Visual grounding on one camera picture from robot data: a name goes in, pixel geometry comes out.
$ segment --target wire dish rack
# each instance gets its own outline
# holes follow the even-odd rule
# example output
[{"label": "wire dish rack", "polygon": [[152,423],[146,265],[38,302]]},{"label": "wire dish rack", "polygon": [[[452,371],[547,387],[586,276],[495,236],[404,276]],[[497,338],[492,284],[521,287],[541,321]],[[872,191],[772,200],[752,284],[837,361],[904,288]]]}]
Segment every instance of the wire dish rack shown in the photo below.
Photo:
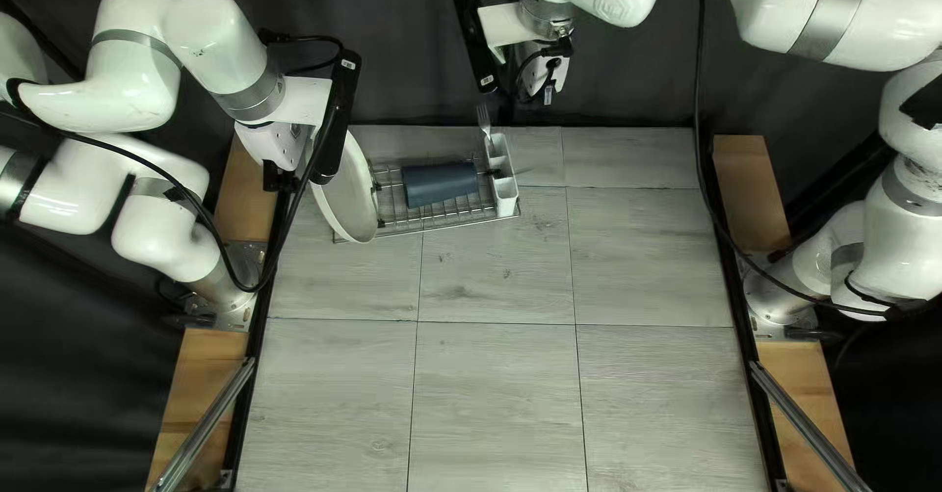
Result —
[{"label": "wire dish rack", "polygon": [[[520,201],[517,200],[513,214],[499,218],[494,198],[492,179],[487,162],[474,154],[464,159],[477,168],[477,192],[458,196],[435,204],[408,208],[405,187],[402,185],[402,168],[392,165],[370,165],[373,176],[373,196],[376,199],[379,232],[376,237],[422,233],[461,227],[488,221],[508,220],[520,216]],[[347,242],[334,233],[334,243]]]}]

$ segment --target white plate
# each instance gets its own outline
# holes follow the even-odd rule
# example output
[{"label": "white plate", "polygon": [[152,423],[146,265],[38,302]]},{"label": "white plate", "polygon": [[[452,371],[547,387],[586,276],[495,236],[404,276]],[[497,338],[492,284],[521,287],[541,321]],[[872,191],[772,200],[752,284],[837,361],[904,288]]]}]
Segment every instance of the white plate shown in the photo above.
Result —
[{"label": "white plate", "polygon": [[336,233],[347,240],[367,243],[379,229],[376,196],[369,164],[360,145],[347,131],[340,169],[327,185],[311,183],[320,212]]}]

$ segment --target wooden edge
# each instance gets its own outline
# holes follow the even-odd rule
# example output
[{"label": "wooden edge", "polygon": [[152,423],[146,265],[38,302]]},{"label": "wooden edge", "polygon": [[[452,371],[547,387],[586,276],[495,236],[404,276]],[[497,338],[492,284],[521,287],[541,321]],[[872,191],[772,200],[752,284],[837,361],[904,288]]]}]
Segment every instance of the wooden edge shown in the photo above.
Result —
[{"label": "wooden edge", "polygon": [[[229,149],[216,207],[216,226],[226,240],[267,241],[277,195],[262,190],[262,168],[238,139]],[[245,358],[249,335],[186,329],[173,371],[173,382],[145,490],[150,489],[183,440],[196,427]],[[190,467],[179,490],[216,485],[229,439],[232,409]]]},{"label": "wooden edge", "polygon": [[[790,245],[785,209],[765,139],[716,136],[713,163],[736,244],[748,252],[771,252]],[[759,341],[757,347],[762,365],[853,463],[820,343]],[[791,486],[797,492],[843,492],[824,462],[774,405],[772,416]]]}]

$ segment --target silver fork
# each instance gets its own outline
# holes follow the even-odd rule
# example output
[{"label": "silver fork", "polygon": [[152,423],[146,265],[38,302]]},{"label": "silver fork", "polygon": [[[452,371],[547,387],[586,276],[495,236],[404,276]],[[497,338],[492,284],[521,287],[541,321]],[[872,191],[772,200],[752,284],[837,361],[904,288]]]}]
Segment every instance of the silver fork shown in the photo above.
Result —
[{"label": "silver fork", "polygon": [[494,151],[494,142],[491,141],[491,115],[487,111],[487,104],[484,102],[477,105],[477,125],[480,126],[480,131],[484,132],[484,137],[487,137],[487,145],[491,148],[491,152]]}]

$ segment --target gray wood-grain tile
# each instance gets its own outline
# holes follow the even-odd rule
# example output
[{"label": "gray wood-grain tile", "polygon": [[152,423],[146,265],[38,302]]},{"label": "gray wood-grain tile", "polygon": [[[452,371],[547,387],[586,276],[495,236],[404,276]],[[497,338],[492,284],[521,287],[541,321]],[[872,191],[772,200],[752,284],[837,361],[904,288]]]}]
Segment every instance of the gray wood-grain tile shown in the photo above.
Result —
[{"label": "gray wood-grain tile", "polygon": [[520,200],[519,218],[425,233],[419,320],[573,323],[565,189]]},{"label": "gray wood-grain tile", "polygon": [[562,168],[562,128],[495,128],[507,136],[513,172],[518,185],[564,186]]},{"label": "gray wood-grain tile", "polygon": [[732,325],[699,191],[566,192],[577,323]]},{"label": "gray wood-grain tile", "polygon": [[578,328],[592,492],[766,490],[728,328]]},{"label": "gray wood-grain tile", "polygon": [[278,263],[269,317],[416,319],[421,234],[332,242],[310,191]]},{"label": "gray wood-grain tile", "polygon": [[416,344],[410,321],[271,319],[240,492],[405,492]]},{"label": "gray wood-grain tile", "polygon": [[569,186],[697,188],[689,128],[562,128]]},{"label": "gray wood-grain tile", "polygon": [[411,492],[585,491],[571,325],[420,322]]}]

